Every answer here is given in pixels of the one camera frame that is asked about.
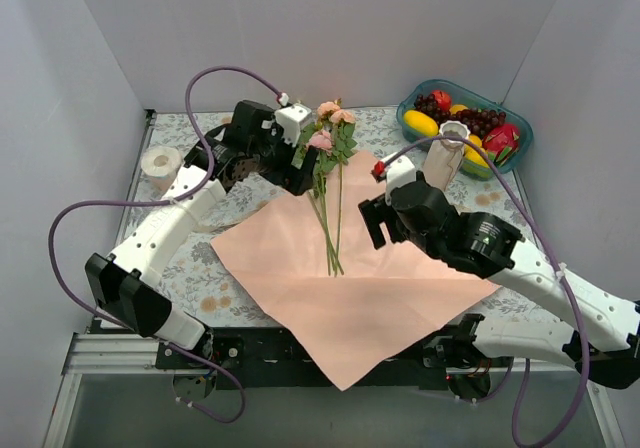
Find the pink twin-bloom flower stem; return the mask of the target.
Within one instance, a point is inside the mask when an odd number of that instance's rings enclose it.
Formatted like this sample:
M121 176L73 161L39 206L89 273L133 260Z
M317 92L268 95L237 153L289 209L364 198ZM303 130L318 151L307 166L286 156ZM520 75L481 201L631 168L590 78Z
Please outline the pink twin-bloom flower stem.
M342 201L344 168L355 154L355 115L342 107L342 100L327 101L316 110L317 121L309 146L318 151L314 168L313 206L323 231L327 262L327 273L338 276L344 273L339 253L342 235ZM330 227L330 209L327 200L329 176L337 176L336 228Z

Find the pink wrapping paper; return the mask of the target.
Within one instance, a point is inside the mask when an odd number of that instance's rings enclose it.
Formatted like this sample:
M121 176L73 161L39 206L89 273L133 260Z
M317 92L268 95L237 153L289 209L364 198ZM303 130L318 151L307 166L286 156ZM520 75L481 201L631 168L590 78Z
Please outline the pink wrapping paper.
M411 243L373 247L358 205L384 191L370 175L375 161L360 151L342 180L329 177L331 228L341 232L337 277L303 196L283 194L211 242L224 268L340 390L496 290Z

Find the cream ribbon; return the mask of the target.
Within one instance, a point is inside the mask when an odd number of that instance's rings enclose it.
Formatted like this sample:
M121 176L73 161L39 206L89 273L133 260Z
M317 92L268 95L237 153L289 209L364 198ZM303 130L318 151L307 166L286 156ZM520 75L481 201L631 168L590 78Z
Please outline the cream ribbon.
M239 225L241 221L234 221L232 223L227 224L206 224L206 223L197 223L192 229L195 233L215 233L215 232L224 232L228 229L231 229L237 225Z

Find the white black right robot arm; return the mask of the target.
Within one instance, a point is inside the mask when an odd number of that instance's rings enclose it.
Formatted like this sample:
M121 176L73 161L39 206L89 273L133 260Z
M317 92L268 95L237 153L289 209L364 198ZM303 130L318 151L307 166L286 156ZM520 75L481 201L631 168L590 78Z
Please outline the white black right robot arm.
M428 358L455 367L530 358L586 371L589 380L608 388L638 381L638 303L554 269L518 228L486 212L458 212L422 179L358 208L375 248L411 242L430 258L508 288L557 318L542 324L467 314L425 339Z

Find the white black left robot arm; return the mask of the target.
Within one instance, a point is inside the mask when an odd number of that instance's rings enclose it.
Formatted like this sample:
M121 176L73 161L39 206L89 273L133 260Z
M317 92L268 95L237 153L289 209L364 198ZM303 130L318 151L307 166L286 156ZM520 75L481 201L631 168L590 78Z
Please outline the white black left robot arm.
M163 272L201 218L250 174L294 196L311 188L316 150L307 151L299 166L293 160L302 131L312 122L312 110L301 104L273 110L239 102L231 121L209 131L185 156L164 206L151 211L108 256L94 254L87 261L98 307L142 337L177 345L188 366L205 366L213 354L208 328L157 292Z

